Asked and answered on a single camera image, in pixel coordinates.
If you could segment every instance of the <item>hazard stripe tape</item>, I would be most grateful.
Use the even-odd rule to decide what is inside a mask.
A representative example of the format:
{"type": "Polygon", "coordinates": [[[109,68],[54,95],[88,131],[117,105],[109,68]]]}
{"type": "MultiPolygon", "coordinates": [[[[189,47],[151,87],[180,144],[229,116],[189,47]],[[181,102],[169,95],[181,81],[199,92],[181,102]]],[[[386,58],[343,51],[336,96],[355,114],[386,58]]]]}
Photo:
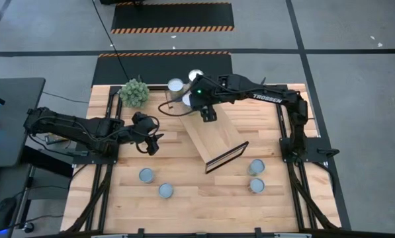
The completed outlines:
{"type": "Polygon", "coordinates": [[[166,32],[223,32],[233,31],[234,26],[177,26],[151,28],[119,28],[111,30],[112,34],[166,33],[166,32]]]}
{"type": "Polygon", "coordinates": [[[225,55],[230,54],[227,51],[211,51],[211,52],[136,52],[136,53],[118,53],[100,54],[100,57],[132,57],[132,56],[189,56],[189,55],[225,55]]]}
{"type": "MultiPolygon", "coordinates": [[[[123,6],[123,5],[133,5],[133,2],[127,3],[118,3],[116,6],[123,6]]],[[[143,5],[198,5],[198,4],[231,4],[229,2],[217,2],[217,3],[142,3],[143,5]]]]}

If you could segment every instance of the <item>wooden tabletop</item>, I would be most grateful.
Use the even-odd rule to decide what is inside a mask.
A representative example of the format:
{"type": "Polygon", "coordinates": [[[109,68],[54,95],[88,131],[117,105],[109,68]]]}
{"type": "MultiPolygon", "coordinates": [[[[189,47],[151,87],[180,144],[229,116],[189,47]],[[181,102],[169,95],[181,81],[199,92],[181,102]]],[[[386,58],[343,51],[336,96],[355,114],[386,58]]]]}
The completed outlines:
{"type": "MultiPolygon", "coordinates": [[[[299,90],[308,101],[304,84],[288,87],[299,90]]],[[[105,115],[109,88],[109,85],[93,87],[87,118],[105,115]]],[[[148,156],[138,152],[135,145],[120,147],[110,185],[105,233],[137,233],[138,228],[144,228],[146,233],[243,233],[254,232],[255,227],[262,232],[298,230],[286,164],[281,159],[281,133],[274,104],[257,100],[222,104],[249,145],[241,157],[205,175],[204,162],[180,119],[158,112],[157,106],[164,101],[164,92],[151,92],[150,101],[140,110],[160,120],[160,132],[165,135],[159,140],[159,151],[148,156]],[[266,185],[261,194],[247,190],[253,178],[247,175],[247,167],[254,159],[261,159],[266,166],[258,176],[266,185]],[[146,167],[155,174],[151,184],[138,178],[140,170],[146,167]],[[174,187],[169,199],[160,198],[157,192],[165,182],[174,187]]],[[[125,124],[131,124],[135,111],[122,108],[121,119],[125,124]]],[[[306,134],[316,137],[311,108],[309,118],[306,134]]],[[[305,166],[312,198],[330,221],[339,226],[328,174],[313,164],[305,166]]],[[[94,172],[95,166],[89,165],[72,181],[61,230],[71,226],[87,205],[94,172]]],[[[100,205],[96,208],[93,227],[97,226],[100,205]]],[[[302,209],[305,226],[309,227],[306,206],[302,209]]]]}

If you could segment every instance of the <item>concrete floor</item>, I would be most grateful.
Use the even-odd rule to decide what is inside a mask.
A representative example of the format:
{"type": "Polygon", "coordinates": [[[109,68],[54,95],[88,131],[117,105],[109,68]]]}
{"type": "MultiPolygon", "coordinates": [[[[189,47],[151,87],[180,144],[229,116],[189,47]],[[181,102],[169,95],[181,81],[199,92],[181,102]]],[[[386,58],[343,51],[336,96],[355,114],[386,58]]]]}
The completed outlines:
{"type": "MultiPolygon", "coordinates": [[[[4,2],[0,0],[0,9],[4,2]]],[[[112,39],[118,50],[297,49],[286,0],[230,2],[234,32],[119,34],[112,39]]],[[[110,28],[114,6],[96,4],[110,28]]],[[[395,0],[292,4],[306,49],[395,48],[395,0]]],[[[110,49],[91,0],[11,0],[0,22],[0,52],[110,49]]],[[[0,57],[0,77],[45,77],[46,92],[88,100],[96,60],[0,57]]],[[[335,161],[352,229],[395,233],[395,54],[309,55],[308,60],[331,144],[341,150],[335,161]]],[[[306,82],[298,54],[232,54],[232,65],[234,73],[254,81],[267,77],[267,83],[306,82]]],[[[86,104],[48,95],[42,96],[40,106],[76,116],[87,111],[86,104]]],[[[59,183],[66,186],[67,181],[59,183]]],[[[29,217],[62,214],[64,205],[64,200],[35,201],[29,217]]],[[[56,233],[61,220],[37,221],[30,235],[56,233]]],[[[24,236],[19,231],[13,235],[24,236]]]]}

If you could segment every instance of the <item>green plant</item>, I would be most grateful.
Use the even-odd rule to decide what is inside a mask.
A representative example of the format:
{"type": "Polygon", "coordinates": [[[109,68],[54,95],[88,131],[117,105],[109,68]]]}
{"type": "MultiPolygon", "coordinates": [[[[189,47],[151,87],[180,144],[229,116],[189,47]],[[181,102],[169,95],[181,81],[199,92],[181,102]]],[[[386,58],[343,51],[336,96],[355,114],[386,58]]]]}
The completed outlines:
{"type": "Polygon", "coordinates": [[[149,89],[143,82],[131,79],[120,90],[119,96],[124,106],[129,108],[142,108],[149,100],[149,89]]]}

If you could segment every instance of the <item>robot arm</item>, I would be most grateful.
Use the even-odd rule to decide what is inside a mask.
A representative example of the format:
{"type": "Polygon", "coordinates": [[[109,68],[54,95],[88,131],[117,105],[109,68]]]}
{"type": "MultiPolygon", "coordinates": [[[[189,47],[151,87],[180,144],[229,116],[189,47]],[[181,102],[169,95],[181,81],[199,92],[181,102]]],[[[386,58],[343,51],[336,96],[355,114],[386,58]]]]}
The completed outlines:
{"type": "Polygon", "coordinates": [[[308,103],[300,92],[278,86],[260,85],[241,75],[223,75],[211,79],[198,75],[190,87],[190,104],[199,110],[205,122],[216,120],[212,105],[236,100],[255,99],[284,105],[290,117],[291,143],[289,150],[297,156],[306,151],[304,125],[308,121],[308,103]]]}
{"type": "Polygon", "coordinates": [[[146,142],[144,153],[154,155],[159,149],[157,140],[163,135],[155,135],[159,125],[141,112],[132,117],[133,125],[124,126],[124,121],[113,118],[84,119],[58,114],[48,108],[30,109],[24,127],[28,134],[53,133],[81,143],[91,152],[107,156],[114,145],[146,142]]]}

